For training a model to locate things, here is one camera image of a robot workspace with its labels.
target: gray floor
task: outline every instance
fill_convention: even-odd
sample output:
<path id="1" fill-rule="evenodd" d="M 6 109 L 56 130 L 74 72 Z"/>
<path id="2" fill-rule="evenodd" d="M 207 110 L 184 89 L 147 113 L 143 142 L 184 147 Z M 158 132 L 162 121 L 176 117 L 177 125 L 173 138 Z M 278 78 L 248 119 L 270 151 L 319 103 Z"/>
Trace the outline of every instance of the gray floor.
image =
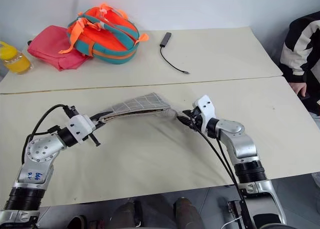
<path id="1" fill-rule="evenodd" d="M 284 207 L 288 225 L 297 229 L 320 228 L 320 189 L 311 175 L 300 175 L 273 180 L 273 185 Z M 232 219 L 227 201 L 236 200 L 233 186 L 217 186 L 195 190 L 176 191 L 140 196 L 146 226 L 176 228 L 173 203 L 179 197 L 188 198 L 195 205 L 207 229 L 219 229 Z M 107 222 L 113 211 L 128 201 L 128 198 L 100 201 L 88 204 L 51 206 L 41 208 L 41 229 L 63 229 L 76 215 L 85 215 L 88 221 L 103 219 Z M 236 229 L 233 223 L 226 229 Z"/>

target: white wall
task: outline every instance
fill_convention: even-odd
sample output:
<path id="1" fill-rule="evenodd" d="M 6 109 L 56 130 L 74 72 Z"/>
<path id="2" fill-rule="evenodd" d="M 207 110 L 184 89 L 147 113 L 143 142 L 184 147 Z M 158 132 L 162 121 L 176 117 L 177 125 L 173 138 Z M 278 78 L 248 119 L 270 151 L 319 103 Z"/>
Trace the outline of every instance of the white wall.
<path id="1" fill-rule="evenodd" d="M 251 26 L 276 62 L 289 23 L 320 11 L 320 0 L 0 0 L 0 40 L 21 49 L 44 27 L 66 26 L 102 2 L 125 10 L 141 30 Z"/>

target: human hand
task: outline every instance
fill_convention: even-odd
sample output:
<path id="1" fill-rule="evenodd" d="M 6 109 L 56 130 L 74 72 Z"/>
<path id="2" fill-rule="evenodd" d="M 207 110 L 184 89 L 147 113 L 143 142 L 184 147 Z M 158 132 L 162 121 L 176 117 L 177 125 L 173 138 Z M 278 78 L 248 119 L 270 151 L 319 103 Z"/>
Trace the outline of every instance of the human hand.
<path id="1" fill-rule="evenodd" d="M 305 97 L 307 92 L 307 83 L 305 82 L 289 82 L 290 87 L 298 95 L 301 91 L 301 96 Z"/>

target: yellow liquid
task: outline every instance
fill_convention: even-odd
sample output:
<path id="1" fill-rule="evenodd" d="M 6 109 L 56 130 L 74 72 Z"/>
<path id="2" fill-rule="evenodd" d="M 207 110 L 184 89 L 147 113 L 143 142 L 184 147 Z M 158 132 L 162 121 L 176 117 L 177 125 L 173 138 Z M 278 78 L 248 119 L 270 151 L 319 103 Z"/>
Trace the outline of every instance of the yellow liquid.
<path id="1" fill-rule="evenodd" d="M 17 74 L 23 74 L 26 73 L 31 68 L 31 63 L 26 58 L 25 55 L 21 54 L 22 57 L 20 60 L 17 60 L 14 63 L 6 63 L 5 67 L 8 68 L 11 72 L 17 73 Z"/>

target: jacket sleeve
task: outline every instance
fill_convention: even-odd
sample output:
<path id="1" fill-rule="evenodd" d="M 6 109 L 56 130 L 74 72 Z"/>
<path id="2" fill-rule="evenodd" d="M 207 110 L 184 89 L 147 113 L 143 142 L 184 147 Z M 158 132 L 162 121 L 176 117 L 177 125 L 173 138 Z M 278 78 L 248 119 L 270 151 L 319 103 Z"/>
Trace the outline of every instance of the jacket sleeve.
<path id="1" fill-rule="evenodd" d="M 314 45 L 320 44 L 315 36 L 319 32 L 320 11 L 296 19 L 290 24 L 279 65 L 288 82 L 306 82 L 305 72 L 313 67 L 308 63 L 308 57 Z"/>

